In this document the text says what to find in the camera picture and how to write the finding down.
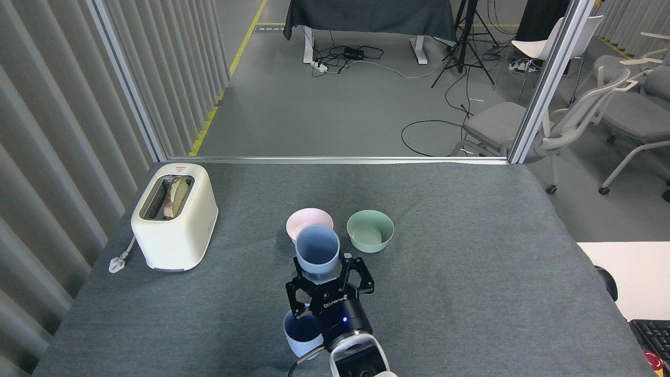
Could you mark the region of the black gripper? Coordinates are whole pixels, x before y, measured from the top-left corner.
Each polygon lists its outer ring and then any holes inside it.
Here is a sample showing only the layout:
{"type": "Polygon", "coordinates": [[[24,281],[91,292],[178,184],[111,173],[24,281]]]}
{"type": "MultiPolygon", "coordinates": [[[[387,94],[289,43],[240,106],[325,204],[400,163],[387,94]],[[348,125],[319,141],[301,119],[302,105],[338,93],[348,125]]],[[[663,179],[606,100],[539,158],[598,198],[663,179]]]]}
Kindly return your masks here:
{"type": "Polygon", "coordinates": [[[353,336],[356,331],[373,333],[359,300],[360,294],[371,294],[375,291],[373,277],[361,257],[341,256],[340,261],[341,271],[337,279],[336,293],[319,293],[318,284],[304,277],[297,256],[293,258],[297,276],[285,284],[291,315],[294,319],[302,319],[308,314],[314,315],[320,325],[326,349],[335,348],[343,339],[353,336]],[[352,270],[360,278],[358,285],[349,282],[352,270]],[[311,299],[309,308],[306,303],[297,299],[296,294],[299,290],[304,291],[311,299]]]}

